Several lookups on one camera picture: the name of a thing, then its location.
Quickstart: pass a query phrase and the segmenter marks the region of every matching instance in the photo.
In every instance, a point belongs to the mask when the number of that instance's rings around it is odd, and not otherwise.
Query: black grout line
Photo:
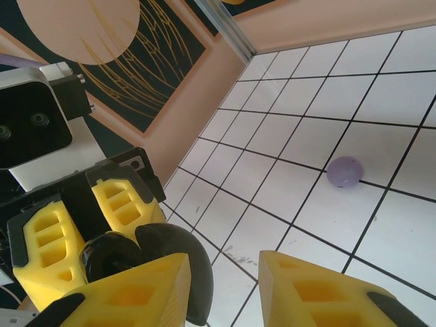
[[[409,192],[406,192],[406,191],[401,191],[400,189],[389,188],[389,191],[392,191],[392,192],[395,192],[395,193],[400,193],[400,194],[403,194],[404,196],[410,196],[412,198],[417,198],[417,199],[420,199],[420,200],[436,203],[436,199],[427,198],[425,196],[419,196],[418,194],[412,194],[412,193],[409,193]]]
[[[359,262],[361,262],[363,264],[366,264],[367,266],[371,267],[372,269],[377,270],[380,273],[385,274],[386,276],[389,276],[390,278],[398,281],[399,283],[402,283],[403,285],[406,285],[406,286],[410,287],[411,289],[413,289],[413,290],[415,290],[415,291],[417,291],[417,292],[419,292],[419,293],[421,293],[421,294],[423,294],[425,296],[428,296],[429,298],[431,298],[433,300],[436,300],[436,295],[433,295],[430,292],[428,292],[426,290],[423,290],[421,287],[418,287],[418,286],[416,286],[416,285],[414,285],[412,283],[409,283],[408,281],[406,281],[406,280],[404,280],[404,279],[402,279],[402,278],[400,278],[400,277],[398,277],[398,276],[388,272],[387,270],[384,270],[384,269],[382,269],[382,268],[380,268],[380,267],[370,263],[369,261],[366,261],[365,259],[359,258],[357,256],[355,256],[354,259],[358,260]]]
[[[188,194],[189,190],[191,189],[191,186],[195,183],[195,181],[196,181],[196,178],[194,177],[194,179],[192,180],[191,184],[189,184],[188,188],[186,189],[186,192],[183,194],[182,198],[178,201],[177,205],[174,207],[174,212],[176,212],[179,204],[182,203],[183,199]]]
[[[175,170],[172,175],[170,176],[170,178],[168,179],[168,181],[166,182],[166,184],[162,187],[163,188],[163,192],[165,193],[165,190],[167,188],[167,186],[170,184],[170,182],[172,181],[172,178],[174,177],[174,175],[177,173],[177,170]]]
[[[184,168],[179,168],[179,169],[184,170],[184,171],[186,171],[187,173],[189,173],[189,174],[191,174],[191,175],[193,175],[193,176],[196,176],[194,173],[192,173],[192,172],[190,172],[190,171],[188,171],[188,170],[186,170],[186,169],[184,169]],[[344,250],[344,249],[338,247],[337,245],[334,245],[334,244],[332,244],[331,242],[329,242],[329,241],[327,241],[327,240],[324,240],[323,238],[320,238],[319,236],[314,235],[313,233],[311,233],[311,232],[305,230],[304,228],[301,228],[301,227],[299,227],[299,226],[297,226],[297,225],[295,225],[295,224],[290,223],[289,221],[284,220],[283,218],[281,218],[281,217],[279,217],[279,216],[277,216],[277,215],[275,215],[275,214],[273,214],[273,213],[270,213],[269,211],[267,211],[266,209],[264,209],[264,208],[262,208],[262,207],[259,207],[259,206],[255,205],[255,204],[252,204],[252,203],[250,204],[249,201],[246,201],[245,199],[242,199],[241,197],[237,196],[236,194],[233,194],[232,192],[227,191],[226,189],[222,189],[221,187],[216,186],[216,185],[213,184],[212,182],[210,182],[210,181],[208,181],[208,180],[206,180],[206,179],[204,179],[204,178],[202,178],[202,177],[197,176],[197,178],[199,178],[200,180],[204,181],[205,183],[208,183],[208,184],[210,184],[210,185],[212,185],[212,186],[218,188],[219,190],[221,190],[221,191],[223,191],[223,192],[226,192],[227,194],[229,194],[229,195],[231,195],[231,196],[234,196],[235,198],[238,198],[240,201],[249,204],[250,206],[252,206],[252,207],[254,207],[254,208],[256,208],[256,209],[258,209],[258,210],[260,210],[260,211],[262,211],[262,212],[264,212],[264,213],[266,213],[267,215],[270,215],[271,217],[274,217],[275,219],[277,219],[277,220],[279,220],[279,221],[282,221],[282,222],[286,223],[286,224],[288,225],[288,228],[287,228],[286,234],[290,231],[291,228],[295,228],[295,229],[299,230],[300,232],[302,232],[302,233],[304,233],[304,234],[306,234],[306,235],[308,235],[308,236],[310,236],[310,237],[313,237],[313,238],[315,238],[316,240],[318,240],[318,241],[324,243],[325,245],[328,245],[329,247],[332,247],[333,249],[336,249],[337,251],[340,251],[340,252],[344,253],[345,255],[348,255],[348,256],[351,255],[350,252],[348,252],[348,251],[346,251],[346,250]],[[184,220],[184,219],[183,219],[183,218],[182,218],[178,213],[175,213],[175,214],[176,214],[178,217],[180,217],[183,221],[185,221],[185,220]],[[205,238],[209,243],[211,243],[211,244],[213,245],[213,247],[216,248],[216,250],[218,250],[218,254],[215,256],[215,259],[214,259],[213,261],[215,261],[215,260],[218,258],[219,254],[224,254],[227,258],[229,258],[229,257],[228,257],[228,256],[227,256],[227,255],[222,251],[222,250],[220,250],[220,248],[218,248],[218,246],[217,246],[214,242],[212,242],[211,240],[209,240],[209,239],[208,239],[208,238],[207,238],[203,233],[201,233],[201,231],[199,231],[199,230],[197,230],[197,229],[194,229],[194,230],[195,230],[198,234],[200,234],[201,236],[203,236],[203,237],[204,237],[204,238]],[[363,260],[363,259],[361,259],[361,258],[359,258],[359,257],[354,256],[354,259],[357,259],[357,260],[359,260],[359,261],[361,261],[361,262],[367,264],[367,262],[366,262],[365,260]],[[249,272],[247,272],[244,268],[242,268],[241,266],[239,266],[236,262],[234,262],[234,263],[235,263],[235,264],[236,264],[236,265],[237,265],[241,270],[243,270],[244,273],[248,274],[252,279],[254,278],[254,277],[252,277],[252,276],[249,274]],[[378,267],[378,266],[376,266],[376,265],[374,265],[374,264],[369,264],[369,266],[371,266],[372,268],[378,270],[378,271],[381,272],[381,273],[384,273],[385,275],[388,275],[389,277],[392,277],[393,279],[395,279],[395,280],[397,280],[397,281],[399,281],[399,282],[401,282],[401,283],[402,283],[402,281],[403,281],[401,278],[395,276],[394,274],[392,274],[392,273],[390,273],[390,272],[386,272],[385,270],[383,270],[382,268],[380,268],[380,267]],[[411,287],[411,288],[413,288],[413,289],[416,290],[417,292],[421,292],[421,290],[422,290],[422,289],[420,289],[419,287],[414,286],[414,285],[411,284],[411,283],[405,282],[404,284],[407,285],[407,286],[409,286],[409,287]],[[424,291],[423,294],[424,294],[424,295],[427,295],[427,296],[430,297],[430,298],[436,298],[435,295],[432,295],[432,294],[428,293],[427,291]]]
[[[271,61],[271,63],[270,63],[270,65],[268,66],[268,68],[266,68],[266,71],[267,71],[267,70],[269,69],[269,67],[273,64],[273,61],[275,60],[275,58],[277,57],[277,55],[278,55],[278,53],[276,54],[276,56],[274,57],[274,59]],[[259,83],[260,83],[260,81],[258,81],[258,83],[256,84],[256,86],[255,86],[255,87],[253,88],[253,90],[250,92],[250,95],[249,95],[248,98],[245,100],[245,102],[244,102],[244,104],[242,105],[241,109],[244,108],[245,104],[248,102],[248,100],[250,99],[250,97],[253,95],[253,93],[255,92],[255,90],[257,89],[257,87],[259,86]],[[225,132],[223,133],[223,135],[222,135],[222,137],[221,137],[221,139],[220,139],[219,141],[222,141],[222,140],[224,139],[225,135],[227,134],[227,132],[229,131],[229,129],[232,127],[232,125],[233,125],[233,123],[235,122],[235,120],[238,118],[238,116],[239,116],[239,114],[240,114],[240,110],[237,110],[237,111],[238,111],[238,113],[235,115],[235,117],[233,118],[232,122],[229,124],[229,127],[225,130]],[[215,151],[217,150],[218,146],[219,146],[219,144],[217,144],[217,146],[213,149],[212,153],[209,155],[208,159],[204,162],[204,164],[203,164],[203,166],[201,167],[201,169],[200,169],[200,171],[198,172],[198,174],[201,173],[201,171],[203,170],[203,168],[204,168],[204,167],[206,166],[206,164],[208,163],[209,159],[213,156],[213,154],[214,154]],[[224,184],[224,182],[225,182],[225,180],[227,179],[228,175],[224,178],[224,181],[222,182],[222,184]],[[189,189],[191,188],[192,184],[188,187],[187,191],[185,192],[185,195],[186,195],[186,193],[189,191]],[[207,211],[207,209],[209,208],[209,206],[212,204],[213,200],[215,199],[215,197],[216,197],[217,194],[218,194],[218,191],[219,191],[219,190],[217,190],[217,192],[216,192],[216,193],[214,194],[214,196],[212,197],[211,201],[208,203],[208,205],[207,205],[206,208],[204,209],[203,213],[200,215],[200,218],[197,220],[196,224],[195,224],[194,227],[193,227],[194,229],[197,227],[197,225],[199,224],[199,222],[200,222],[201,219],[203,218],[205,212]]]
[[[300,65],[300,63],[301,63],[301,61],[304,59],[304,57],[306,56],[306,54],[307,54],[307,52],[309,51],[309,49],[310,49],[310,48],[307,48],[306,52],[303,54],[303,56],[302,56],[301,59],[299,60],[298,65],[294,68],[294,71],[292,72],[292,74],[294,74],[294,72],[297,70],[298,66]],[[266,72],[268,71],[268,69],[269,69],[270,66],[268,66],[268,68],[266,69],[266,71],[265,71],[265,73],[264,73],[263,76],[265,76],[265,74],[266,74]],[[271,106],[270,106],[270,108],[269,108],[268,111],[270,111],[271,108],[275,105],[276,101],[278,100],[278,98],[280,97],[281,93],[283,92],[283,90],[284,90],[285,88],[286,88],[286,84],[283,85],[283,88],[280,90],[278,96],[276,97],[275,101],[271,104]],[[248,141],[248,143],[245,145],[245,147],[244,147],[244,151],[247,150],[248,145],[250,144],[251,140],[254,138],[254,135],[256,135],[258,129],[260,128],[261,124],[264,122],[265,118],[266,118],[266,114],[265,114],[265,117],[262,119],[261,123],[258,125],[258,128],[255,130],[255,132],[253,133],[253,135],[250,137],[250,140]],[[244,151],[242,151],[241,154],[239,155],[239,158],[236,160],[236,163],[235,163],[235,164],[233,165],[233,167],[230,169],[228,175],[227,175],[226,178],[224,179],[224,182],[221,184],[221,186],[224,185],[225,180],[226,180],[226,179],[229,177],[229,175],[232,173],[234,167],[237,165],[237,163],[238,163],[239,159],[242,157]],[[233,229],[232,229],[232,231],[230,232],[229,236],[226,238],[226,240],[225,240],[225,242],[224,242],[224,244],[223,244],[221,250],[225,247],[225,245],[227,244],[227,242],[230,240],[230,237],[232,237],[233,232],[234,232],[235,229],[238,227],[238,225],[239,225],[241,219],[244,217],[245,213],[247,212],[248,208],[250,207],[250,204],[251,204],[251,203],[253,202],[253,200],[255,199],[255,197],[256,197],[256,195],[258,194],[260,188],[262,187],[263,182],[266,180],[266,177],[268,176],[268,174],[265,176],[264,180],[261,182],[261,184],[260,184],[260,186],[258,187],[258,189],[256,190],[256,192],[255,192],[254,195],[251,197],[251,200],[248,202],[248,205],[247,205],[247,207],[245,208],[244,212],[243,212],[242,215],[239,217],[238,221],[236,222],[236,225],[233,227]]]
[[[208,139],[208,138],[202,138],[202,137],[200,137],[200,136],[199,136],[198,138],[201,139],[201,140],[205,140],[205,141],[209,141],[209,142],[217,143],[217,144],[220,144],[220,145],[228,146],[228,147],[230,147],[230,148],[234,148],[234,149],[238,149],[238,150],[242,150],[242,151],[246,151],[246,152],[254,153],[254,154],[256,154],[256,155],[262,155],[262,156],[264,156],[264,157],[268,157],[268,158],[271,158],[271,159],[277,159],[277,158],[274,157],[273,155],[267,155],[267,154],[265,154],[265,153],[261,153],[261,152],[257,152],[257,151],[252,151],[252,150],[249,150],[249,149],[245,149],[245,150],[244,150],[244,148],[240,148],[239,146],[235,146],[235,145],[231,145],[231,144],[227,144],[227,143],[222,143],[222,142],[219,142],[219,141],[210,140],[210,139]],[[287,163],[289,163],[289,164],[291,163],[291,164],[294,164],[294,165],[296,165],[296,166],[300,166],[300,167],[308,168],[308,169],[311,169],[311,170],[316,170],[316,171],[318,171],[318,172],[326,172],[326,169],[325,169],[325,168],[324,168],[324,169],[322,169],[322,168],[316,168],[316,167],[312,167],[312,166],[304,165],[303,163],[298,163],[298,162],[295,162],[295,161],[286,160],[286,159],[282,159],[282,158],[278,158],[278,160],[279,160],[279,161],[283,161],[283,162],[287,162]],[[190,174],[193,174],[193,173],[191,173],[190,171],[184,169],[183,167],[179,167],[179,168],[182,169],[182,170],[184,170],[184,171],[186,171],[186,172],[188,172],[188,173],[190,173]],[[201,178],[201,177],[199,177],[198,175],[194,175],[194,176],[196,176],[197,178],[202,179],[203,181],[209,183],[208,180],[206,180],[206,179],[204,179],[204,178]],[[362,184],[366,184],[366,185],[370,185],[370,186],[373,186],[373,187],[377,187],[377,188],[379,188],[379,189],[387,189],[386,186],[383,186],[383,185],[380,185],[380,184],[375,184],[375,183],[368,182],[368,181],[364,181],[364,180],[360,180],[359,182],[362,183]],[[421,200],[424,200],[424,201],[429,201],[429,202],[434,202],[434,203],[436,203],[436,199],[427,198],[427,197],[425,197],[425,196],[420,196],[420,195],[418,195],[418,194],[413,194],[413,193],[406,192],[406,191],[401,191],[400,189],[393,189],[393,188],[390,187],[390,188],[389,188],[389,191],[393,191],[393,192],[396,192],[396,193],[401,193],[401,194],[404,194],[404,195],[406,195],[406,196],[410,196],[410,197],[412,197],[412,198],[418,198],[418,199],[421,199]]]
[[[266,72],[268,71],[269,67],[273,64],[274,60],[276,59],[276,57],[277,57],[278,55],[279,55],[279,53],[277,53],[277,54],[275,55],[274,59],[270,62],[270,64],[268,65],[268,67],[265,69],[265,72],[264,72],[264,74],[262,75],[262,77],[266,74]],[[259,83],[260,83],[260,82],[258,82],[258,83],[256,84],[255,88],[252,90],[252,92],[250,93],[249,97],[245,100],[245,102],[244,102],[243,106],[241,107],[241,109],[245,107],[245,105],[246,105],[247,102],[249,101],[250,97],[254,94],[255,90],[256,90],[257,87],[259,86]],[[236,118],[239,116],[239,114],[240,114],[240,112],[238,112],[238,113],[236,114],[236,116],[234,117],[233,121],[230,123],[229,127],[226,129],[225,133],[223,134],[223,136],[221,137],[221,139],[220,139],[219,141],[222,141],[222,140],[224,139],[225,135],[227,134],[227,132],[229,131],[229,129],[232,127],[233,123],[235,122],[235,120],[236,120]],[[205,165],[207,164],[207,161],[212,157],[212,154],[216,151],[218,145],[215,147],[214,151],[211,153],[211,156],[209,156],[209,158],[206,160],[206,162],[204,163],[202,169],[198,172],[198,174],[201,173],[201,171],[203,170],[203,168],[204,168]],[[228,172],[227,176],[224,178],[224,180],[223,180],[223,182],[221,183],[220,186],[224,185],[225,180],[229,177],[229,175],[231,174],[231,172],[232,172],[234,166],[238,163],[238,161],[239,161],[240,157],[243,155],[243,153],[244,153],[244,151],[242,151],[242,152],[240,153],[238,159],[235,161],[234,165],[230,168],[230,171]],[[218,189],[217,192],[214,194],[214,196],[212,197],[212,200],[211,200],[211,201],[209,202],[209,204],[206,206],[206,208],[204,209],[203,213],[200,215],[200,218],[197,220],[196,224],[194,225],[194,228],[196,228],[197,225],[200,223],[200,221],[202,220],[204,214],[205,214],[206,211],[208,210],[209,206],[212,204],[213,200],[214,200],[215,197],[217,196],[218,192],[219,192],[219,189]],[[248,209],[248,207],[249,207],[249,206],[246,207],[246,209],[245,209],[244,212],[242,213],[241,217],[239,218],[239,220],[238,220],[238,222],[236,223],[236,225],[235,225],[234,228],[236,228],[236,226],[238,225],[239,221],[242,219],[242,217],[243,217],[243,215],[245,214],[245,211]],[[224,245],[227,243],[227,241],[228,241],[228,238],[225,240],[225,242],[224,242],[224,244],[223,244],[223,247],[224,247]],[[212,264],[215,263],[215,261],[217,260],[217,258],[218,258],[218,256],[213,260]]]
[[[257,279],[254,276],[252,276],[247,270],[245,270],[245,268],[243,268],[237,262],[235,262],[226,252],[224,252],[222,249],[220,249],[214,242],[209,240],[209,238],[207,238],[203,233],[201,233],[201,231],[195,229],[185,218],[183,218],[181,215],[179,215],[176,211],[173,211],[173,215],[176,215],[178,218],[183,220],[190,228],[192,228],[191,233],[194,232],[194,231],[197,232],[205,240],[207,240],[216,250],[218,250],[218,254],[215,256],[214,260],[211,262],[211,265],[213,265],[215,263],[215,261],[217,261],[219,255],[222,254],[227,259],[229,259],[236,267],[238,267],[240,270],[242,270],[248,277],[250,277],[250,279],[252,279],[253,281],[257,282]]]
[[[317,170],[318,172],[322,171],[322,169],[320,169],[320,168],[304,165],[303,163],[298,163],[298,162],[287,160],[287,159],[277,158],[274,155],[267,155],[266,153],[261,153],[261,152],[257,152],[257,151],[253,151],[253,150],[249,150],[249,149],[245,149],[245,148],[241,148],[239,146],[231,145],[231,144],[228,144],[228,143],[222,143],[222,142],[218,142],[218,141],[214,141],[214,140],[209,140],[208,138],[201,138],[201,139],[205,140],[205,141],[209,141],[209,142],[214,142],[214,143],[217,143],[217,144],[225,145],[225,146],[228,146],[230,148],[242,150],[242,151],[245,151],[245,152],[254,153],[256,155],[261,155],[263,157],[267,157],[267,158],[271,158],[271,159],[278,159],[279,161],[284,161],[284,162],[288,162],[289,164],[291,163],[291,164],[294,164],[294,165],[297,165],[297,166],[301,166],[301,167],[305,167],[305,168],[308,168],[308,169]]]
[[[369,186],[378,187],[379,189],[385,189],[386,188],[386,186],[375,184],[375,183],[372,183],[372,182],[367,182],[367,181],[364,181],[362,179],[359,181],[359,183],[366,184],[366,185],[369,185]]]
[[[328,240],[324,240],[323,238],[321,238],[321,237],[319,237],[319,236],[317,236],[317,235],[315,235],[315,234],[313,234],[313,233],[308,232],[308,231],[305,230],[304,228],[298,227],[295,223],[293,223],[293,224],[291,225],[291,227],[295,228],[296,230],[299,230],[300,232],[305,233],[306,235],[309,235],[309,236],[313,237],[314,239],[316,239],[316,240],[318,240],[318,241],[320,241],[320,242],[323,242],[324,244],[326,244],[326,245],[332,247],[333,249],[335,249],[335,250],[337,250],[337,251],[339,251],[339,252],[342,252],[342,253],[344,253],[344,254],[346,254],[346,255],[350,255],[350,252],[348,252],[348,251],[342,249],[341,247],[338,247],[337,245],[335,245],[335,244],[329,242]]]
[[[236,323],[236,321],[238,320],[239,316],[241,315],[241,313],[243,312],[245,306],[247,305],[248,301],[250,301],[251,296],[254,293],[254,290],[256,289],[256,287],[258,286],[258,283],[256,282],[253,286],[253,288],[251,289],[250,293],[248,294],[248,297],[245,299],[243,305],[240,307],[238,314],[236,315],[236,317],[233,319],[232,324],[230,325],[230,327],[233,327]]]
[[[236,109],[225,109],[220,108],[219,110],[227,110],[227,111],[237,111],[240,110]],[[347,121],[347,122],[353,122],[353,123],[364,123],[364,124],[372,124],[372,125],[386,125],[386,126],[397,126],[397,127],[413,127],[417,128],[419,125],[411,125],[411,124],[399,124],[399,123],[387,123],[382,121],[361,121],[361,120],[350,120],[350,119],[342,119],[342,118],[333,118],[333,117],[320,117],[320,116],[311,116],[311,115],[301,115],[301,114],[284,114],[282,112],[260,112],[260,111],[254,111],[254,110],[243,110],[243,112],[251,112],[256,114],[267,114],[267,115],[275,115],[275,116],[292,116],[292,117],[304,117],[304,118],[312,118],[312,119],[324,119],[327,121]],[[436,129],[436,126],[422,126],[423,129]]]
[[[343,52],[344,52],[345,49],[347,48],[347,45],[348,45],[348,43],[345,45],[345,47],[344,47],[344,49],[342,50],[341,54],[339,55],[339,57],[337,58],[336,62],[334,63],[334,65],[333,65],[332,68],[330,69],[329,74],[332,72],[333,68],[334,68],[335,65],[337,64],[337,61],[341,58],[341,55],[343,54]],[[352,120],[353,120],[354,117],[357,115],[357,112],[359,111],[359,108],[361,107],[361,105],[363,104],[363,101],[365,100],[365,98],[366,98],[367,95],[369,94],[369,92],[370,92],[370,90],[371,90],[371,87],[374,85],[376,79],[377,79],[377,76],[372,80],[371,84],[369,85],[369,88],[367,89],[367,91],[366,91],[366,93],[364,94],[362,100],[360,101],[360,103],[359,103],[357,109],[355,110],[352,119],[348,122],[347,127],[344,129],[344,131],[343,131],[341,137],[339,138],[338,142],[337,142],[336,145],[334,146],[334,148],[333,148],[333,150],[332,150],[332,152],[331,152],[329,158],[327,159],[327,161],[326,161],[326,163],[325,163],[325,165],[324,165],[324,167],[323,167],[322,170],[325,170],[325,169],[326,169],[326,167],[327,167],[329,161],[332,159],[332,157],[333,157],[335,151],[337,150],[338,146],[340,145],[342,139],[343,139],[344,136],[346,135],[346,133],[347,133],[347,131],[348,131],[348,129],[349,129],[349,126],[352,124]],[[292,222],[291,222],[291,226],[287,229],[285,235],[283,235],[282,239],[280,240],[279,244],[277,245],[276,251],[279,250],[279,248],[280,248],[280,246],[282,245],[283,241],[285,240],[287,234],[289,233],[291,227],[294,225],[295,221],[297,220],[297,218],[298,218],[298,216],[299,216],[299,214],[300,214],[302,208],[305,206],[307,200],[309,199],[309,197],[310,197],[312,191],[315,189],[315,186],[317,185],[318,181],[320,180],[322,174],[323,174],[323,173],[321,172],[321,173],[318,175],[317,179],[315,180],[314,184],[312,185],[311,189],[309,190],[308,194],[306,195],[306,198],[305,198],[304,201],[302,202],[300,208],[298,209],[297,213],[295,214],[295,216],[294,216],[294,218],[293,218],[293,220],[292,220]]]
[[[432,102],[431,102],[429,108],[427,109],[427,111],[426,111],[424,117],[422,118],[421,123],[420,123],[420,126],[422,126],[422,125],[424,124],[424,122],[425,122],[427,116],[429,115],[429,113],[430,113],[430,111],[431,111],[431,108],[433,107],[433,104],[435,104],[435,102],[436,102],[436,95],[433,97],[433,100],[432,100]],[[352,251],[352,254],[351,254],[350,257],[348,258],[348,261],[345,263],[345,266],[343,267],[342,273],[345,273],[345,272],[347,271],[347,269],[348,269],[348,267],[349,267],[349,264],[351,263],[351,261],[353,260],[353,258],[356,256],[356,252],[357,252],[357,250],[358,250],[360,244],[362,243],[363,238],[364,238],[365,235],[367,234],[367,232],[368,232],[368,230],[369,230],[369,227],[371,226],[371,224],[372,224],[372,222],[373,222],[373,220],[374,220],[374,217],[375,217],[375,215],[377,214],[377,211],[379,210],[379,208],[380,208],[380,206],[382,205],[382,203],[383,203],[383,201],[384,201],[386,195],[388,194],[388,192],[389,192],[389,190],[390,190],[390,188],[391,188],[391,186],[392,186],[392,184],[393,184],[393,182],[394,182],[394,180],[395,180],[397,174],[399,173],[399,171],[400,171],[400,169],[401,169],[401,166],[403,165],[404,161],[406,160],[406,157],[407,157],[407,155],[409,154],[410,149],[411,149],[412,146],[414,145],[414,142],[415,142],[416,138],[418,137],[418,134],[419,134],[419,133],[420,133],[420,127],[418,127],[418,128],[416,129],[414,136],[411,138],[409,145],[407,146],[407,148],[406,148],[405,152],[403,153],[403,156],[402,156],[402,158],[401,158],[401,160],[400,160],[398,166],[396,167],[396,169],[395,169],[395,171],[394,171],[394,174],[392,175],[392,177],[391,177],[390,180],[389,180],[389,183],[388,183],[387,188],[385,189],[385,191],[384,191],[383,194],[381,195],[382,197],[380,198],[379,202],[377,203],[377,206],[375,207],[375,209],[374,209],[374,211],[373,211],[371,217],[369,218],[367,225],[365,226],[364,230],[362,231],[362,234],[360,235],[360,237],[359,237],[359,239],[358,239],[358,242],[356,243],[356,246],[354,247],[354,249],[353,249],[353,251]]]
[[[191,147],[189,148],[187,154],[184,156],[184,158],[182,159],[182,161],[180,161],[180,163],[178,164],[179,166],[183,165],[183,163],[185,162],[185,160],[188,158],[189,154],[191,153],[192,149],[197,145],[198,143],[198,138],[196,138],[195,142],[191,145]]]
[[[312,79],[312,78],[357,77],[357,76],[371,76],[371,75],[383,76],[383,75],[419,74],[419,73],[435,73],[435,72],[436,69],[428,69],[428,70],[411,70],[406,72],[384,72],[384,73],[380,72],[380,73],[341,74],[341,75],[327,75],[327,76],[301,76],[301,77],[290,77],[290,78],[268,78],[263,80],[304,80],[304,79]],[[237,82],[259,82],[259,81],[262,80],[238,80]]]
[[[161,203],[163,203],[164,206],[166,206],[168,209],[171,210],[172,213],[174,213],[174,210],[172,210],[172,208],[171,208],[170,206],[168,206],[165,202],[161,202]]]

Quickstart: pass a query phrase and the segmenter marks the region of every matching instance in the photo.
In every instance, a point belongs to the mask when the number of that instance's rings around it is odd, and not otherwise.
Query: yellow foam pad
[[[29,262],[14,275],[39,311],[85,284],[79,265],[84,241],[62,201],[40,209],[24,226]]]
[[[92,190],[110,228],[135,242],[138,226],[165,222],[156,198],[145,203],[128,180],[98,181]]]
[[[262,251],[259,287],[265,327],[395,327],[368,298],[386,290],[299,260]]]
[[[85,300],[61,327],[181,327],[190,285],[188,255],[168,255],[72,291]]]
[[[230,5],[240,5],[244,2],[245,0],[223,0],[223,2],[225,3],[229,3]]]

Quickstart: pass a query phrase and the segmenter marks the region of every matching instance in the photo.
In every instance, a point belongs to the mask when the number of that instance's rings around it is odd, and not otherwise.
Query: screw
[[[80,80],[80,82],[81,82],[82,84],[84,84],[84,83],[86,82],[86,80],[84,79],[83,74],[78,74],[77,77],[78,77],[78,79]]]

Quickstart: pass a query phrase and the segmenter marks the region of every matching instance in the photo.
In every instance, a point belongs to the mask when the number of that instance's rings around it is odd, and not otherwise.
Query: cable
[[[17,68],[22,68],[22,67],[40,68],[41,66],[45,66],[44,63],[39,63],[37,61],[20,58],[5,53],[0,53],[0,65],[7,65]]]
[[[7,292],[10,296],[12,296],[12,297],[15,299],[15,301],[18,302],[19,305],[21,304],[20,299],[17,297],[17,295],[15,295],[14,293],[12,293],[11,290],[7,289],[7,288],[4,287],[4,286],[0,286],[0,289],[2,289],[3,291]]]

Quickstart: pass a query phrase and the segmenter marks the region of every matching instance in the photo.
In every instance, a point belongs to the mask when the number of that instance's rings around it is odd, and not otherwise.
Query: metal strip
[[[220,0],[194,0],[238,56],[248,63],[256,50]]]

